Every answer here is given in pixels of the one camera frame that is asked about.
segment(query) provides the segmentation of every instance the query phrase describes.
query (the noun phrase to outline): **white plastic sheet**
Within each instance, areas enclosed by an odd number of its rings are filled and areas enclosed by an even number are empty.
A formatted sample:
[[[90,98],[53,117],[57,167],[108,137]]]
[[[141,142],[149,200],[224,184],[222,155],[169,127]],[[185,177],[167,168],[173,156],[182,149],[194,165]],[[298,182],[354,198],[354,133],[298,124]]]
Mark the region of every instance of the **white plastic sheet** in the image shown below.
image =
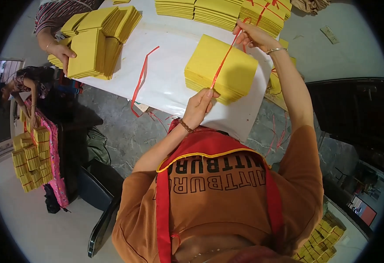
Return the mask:
[[[106,0],[100,8],[111,4],[112,1]],[[189,98],[196,94],[185,85],[184,68],[201,35],[207,34],[229,45],[234,35],[200,22],[158,16],[154,1],[132,0],[130,5],[142,11],[143,18],[122,49],[113,79],[105,81],[87,77],[79,81],[132,99],[145,56],[160,46],[148,57],[147,74],[136,101],[182,117]],[[259,49],[247,48],[247,53],[259,61],[251,91],[229,106],[215,103],[202,123],[206,127],[228,132],[240,141],[246,141],[252,129],[273,65],[271,58]]]

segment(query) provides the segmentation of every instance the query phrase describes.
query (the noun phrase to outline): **woman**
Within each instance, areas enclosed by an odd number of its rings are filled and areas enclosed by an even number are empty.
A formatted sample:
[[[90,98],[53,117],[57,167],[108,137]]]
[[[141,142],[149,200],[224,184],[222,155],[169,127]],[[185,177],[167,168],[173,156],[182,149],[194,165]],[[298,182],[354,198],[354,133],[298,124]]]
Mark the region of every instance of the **woman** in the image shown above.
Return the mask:
[[[69,58],[76,54],[65,45],[59,45],[55,34],[74,14],[97,9],[102,0],[42,0],[36,14],[34,33],[38,45],[46,53],[55,55],[63,63],[63,71],[68,74]]]
[[[47,66],[28,66],[18,70],[8,83],[0,83],[0,108],[13,96],[26,115],[32,127],[37,127],[36,105],[37,99],[45,99],[53,87],[54,70]],[[27,109],[20,93],[31,92],[31,108]]]
[[[292,132],[280,169],[270,171],[254,150],[199,126],[218,96],[200,91],[124,181],[112,241],[125,262],[294,262],[290,256],[322,217],[309,92],[278,41],[238,20],[233,33],[240,29],[237,44],[269,53],[281,82]]]

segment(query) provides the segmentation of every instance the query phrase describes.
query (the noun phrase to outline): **floor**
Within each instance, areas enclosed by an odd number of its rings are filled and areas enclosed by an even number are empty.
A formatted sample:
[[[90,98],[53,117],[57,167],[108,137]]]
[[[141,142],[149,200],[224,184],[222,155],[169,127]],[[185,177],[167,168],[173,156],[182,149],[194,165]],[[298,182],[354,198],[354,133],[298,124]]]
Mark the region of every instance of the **floor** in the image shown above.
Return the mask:
[[[88,85],[84,86],[84,92],[79,95],[78,101],[104,120],[103,125],[98,128],[108,139],[106,147],[112,167],[123,177],[130,175],[132,167],[143,153],[164,138],[168,124],[172,121],[169,114],[158,110],[153,113],[161,123],[148,114],[137,118],[127,99]],[[276,169],[277,163],[284,156],[290,140],[290,119],[288,114],[286,116],[287,120],[283,109],[264,99],[245,142],[248,147],[265,155],[273,169]],[[314,117],[316,139],[320,141],[322,131],[315,115]],[[283,140],[279,143],[283,131]],[[352,145],[328,137],[322,140],[319,157],[322,173],[331,178],[340,175],[335,167],[344,173],[350,173],[358,161]]]

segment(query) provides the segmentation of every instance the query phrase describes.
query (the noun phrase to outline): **pink fabric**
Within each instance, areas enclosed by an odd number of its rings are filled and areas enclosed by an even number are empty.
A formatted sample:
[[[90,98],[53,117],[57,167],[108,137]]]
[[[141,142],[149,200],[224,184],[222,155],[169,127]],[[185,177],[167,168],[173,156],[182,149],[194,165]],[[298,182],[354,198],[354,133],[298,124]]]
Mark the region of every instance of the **pink fabric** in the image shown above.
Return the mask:
[[[25,104],[31,106],[31,97],[29,97]],[[36,116],[41,117],[41,126],[45,126],[50,131],[50,161],[52,163],[52,175],[53,180],[49,182],[52,186],[53,191],[55,192],[56,199],[58,200],[59,205],[62,208],[65,208],[69,205],[68,198],[66,196],[65,182],[63,178],[60,177],[59,169],[59,151],[58,151],[58,128],[57,126],[46,118],[43,113],[36,109]]]

